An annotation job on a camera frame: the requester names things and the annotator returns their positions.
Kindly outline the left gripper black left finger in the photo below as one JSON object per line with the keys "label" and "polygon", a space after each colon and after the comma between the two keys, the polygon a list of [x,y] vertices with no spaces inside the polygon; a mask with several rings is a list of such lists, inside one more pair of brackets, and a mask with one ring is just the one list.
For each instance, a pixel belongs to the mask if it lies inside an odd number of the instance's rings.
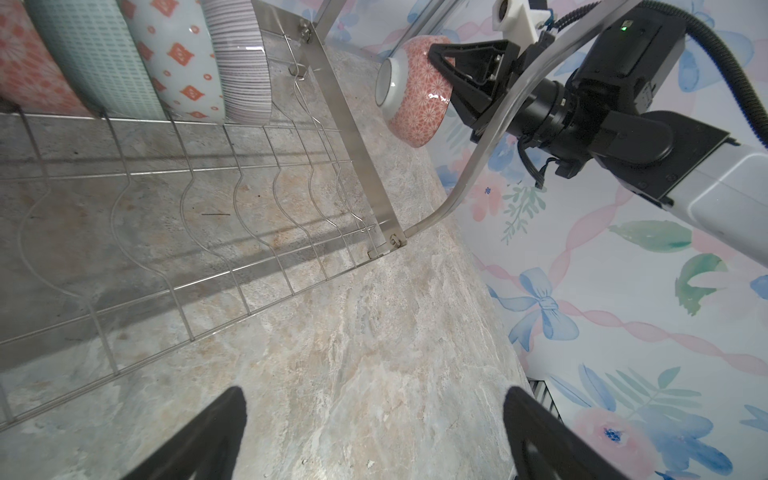
{"label": "left gripper black left finger", "polygon": [[230,479],[246,423],[244,392],[230,387],[125,477]]}

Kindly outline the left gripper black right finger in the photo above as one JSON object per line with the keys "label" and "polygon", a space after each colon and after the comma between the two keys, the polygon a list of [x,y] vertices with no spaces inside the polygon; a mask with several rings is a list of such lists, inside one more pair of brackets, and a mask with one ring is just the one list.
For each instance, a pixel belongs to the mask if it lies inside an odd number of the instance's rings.
{"label": "left gripper black right finger", "polygon": [[518,479],[625,477],[520,387],[508,390],[503,421]]}

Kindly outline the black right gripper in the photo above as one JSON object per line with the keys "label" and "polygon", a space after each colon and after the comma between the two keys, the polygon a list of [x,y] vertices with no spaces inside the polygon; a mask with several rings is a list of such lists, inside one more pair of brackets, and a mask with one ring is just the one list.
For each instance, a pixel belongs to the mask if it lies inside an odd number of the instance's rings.
{"label": "black right gripper", "polygon": [[489,97],[482,106],[471,102],[476,111],[470,136],[473,143],[479,142],[512,85],[554,40],[552,32],[542,32],[525,47],[505,39],[430,46],[428,60],[454,88],[471,87]]}

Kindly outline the dark speckled bowl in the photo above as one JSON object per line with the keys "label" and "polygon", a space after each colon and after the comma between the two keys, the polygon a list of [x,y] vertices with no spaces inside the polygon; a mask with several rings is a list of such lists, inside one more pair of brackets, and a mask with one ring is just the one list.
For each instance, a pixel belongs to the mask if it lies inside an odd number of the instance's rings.
{"label": "dark speckled bowl", "polygon": [[431,46],[449,42],[440,35],[413,37],[379,68],[376,105],[392,134],[413,148],[434,137],[450,105],[452,86],[428,59]]}

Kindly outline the stainless steel dish rack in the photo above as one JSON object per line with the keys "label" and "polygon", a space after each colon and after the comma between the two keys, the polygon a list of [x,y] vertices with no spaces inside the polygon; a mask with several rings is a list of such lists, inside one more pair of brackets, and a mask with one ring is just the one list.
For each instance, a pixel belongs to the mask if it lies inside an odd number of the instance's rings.
{"label": "stainless steel dish rack", "polygon": [[500,415],[521,375],[442,223],[382,238],[315,81],[265,127],[1,117],[1,446]]}

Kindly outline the purple glass bowl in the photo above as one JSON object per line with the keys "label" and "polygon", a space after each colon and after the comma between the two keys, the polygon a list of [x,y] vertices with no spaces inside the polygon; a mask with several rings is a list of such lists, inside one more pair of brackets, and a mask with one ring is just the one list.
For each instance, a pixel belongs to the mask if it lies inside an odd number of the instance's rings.
{"label": "purple glass bowl", "polygon": [[272,115],[269,63],[253,3],[202,0],[227,118],[264,126]]}

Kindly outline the green geometric pattern bowl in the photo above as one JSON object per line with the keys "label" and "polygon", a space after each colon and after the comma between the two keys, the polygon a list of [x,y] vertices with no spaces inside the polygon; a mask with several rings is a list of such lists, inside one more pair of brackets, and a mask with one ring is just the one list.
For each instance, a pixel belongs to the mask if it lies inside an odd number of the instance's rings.
{"label": "green geometric pattern bowl", "polygon": [[222,85],[201,3],[121,0],[117,5],[169,115],[224,123]]}

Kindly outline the pale green celadon bowl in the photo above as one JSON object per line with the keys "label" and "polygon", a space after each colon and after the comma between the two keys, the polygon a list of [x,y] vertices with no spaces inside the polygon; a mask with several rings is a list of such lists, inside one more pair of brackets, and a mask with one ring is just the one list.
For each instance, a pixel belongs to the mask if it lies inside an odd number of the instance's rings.
{"label": "pale green celadon bowl", "polygon": [[24,7],[87,106],[111,117],[166,118],[117,2],[40,0]]}

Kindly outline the dark patterned bowl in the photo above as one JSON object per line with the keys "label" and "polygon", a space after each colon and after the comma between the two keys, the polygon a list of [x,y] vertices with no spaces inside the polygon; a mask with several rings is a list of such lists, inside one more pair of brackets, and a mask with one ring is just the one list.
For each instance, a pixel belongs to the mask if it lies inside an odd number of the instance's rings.
{"label": "dark patterned bowl", "polygon": [[32,113],[90,114],[20,1],[1,3],[1,97]]}

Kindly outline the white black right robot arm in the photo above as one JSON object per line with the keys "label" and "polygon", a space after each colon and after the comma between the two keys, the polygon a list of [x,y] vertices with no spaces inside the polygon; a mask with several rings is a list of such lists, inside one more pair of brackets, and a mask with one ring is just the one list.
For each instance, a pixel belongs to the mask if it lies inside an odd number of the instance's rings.
{"label": "white black right robot arm", "polygon": [[561,19],[495,4],[502,38],[442,41],[430,64],[452,89],[474,152],[426,229],[466,197],[504,135],[547,152],[570,179],[597,161],[625,188],[758,263],[767,260],[767,152],[651,103],[687,39],[714,63],[760,140],[767,114],[742,67],[700,19],[656,1],[601,1]]}

